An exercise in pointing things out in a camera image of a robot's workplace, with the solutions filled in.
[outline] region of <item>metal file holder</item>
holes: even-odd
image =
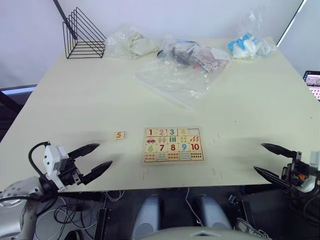
[[[102,58],[106,37],[78,8],[62,22],[67,59]]]

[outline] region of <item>table surface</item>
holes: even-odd
[[[213,47],[228,39],[195,39]],[[100,146],[76,161],[86,174],[113,160],[98,179],[69,191],[104,191],[267,183],[253,166],[280,174],[288,158],[268,152],[273,143],[302,152],[309,162],[320,146],[320,105],[279,52],[253,61],[233,60],[194,109],[171,103],[138,83],[134,74],[152,53],[137,60],[66,59],[47,71],[0,143],[0,189],[37,173],[28,162],[35,144],[50,141],[67,152]],[[204,161],[143,163],[144,128],[200,128]],[[125,131],[124,140],[113,140]],[[34,161],[42,171],[44,149]]]

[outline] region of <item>wooden number puzzle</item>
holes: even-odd
[[[146,128],[144,162],[203,161],[198,128]]]

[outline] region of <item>number 10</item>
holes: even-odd
[[[193,144],[193,143],[191,143],[191,147],[192,147],[192,150],[199,150],[199,144]]]

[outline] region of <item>plastic bag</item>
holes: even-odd
[[[227,52],[194,41],[167,38],[135,76],[139,82],[184,107],[192,108],[230,62]]]
[[[238,38],[227,47],[235,59],[255,59],[274,52],[277,47],[261,36],[262,14],[249,10],[240,23]]]
[[[123,26],[106,39],[105,56],[117,59],[137,59],[159,50],[159,44],[133,27]]]

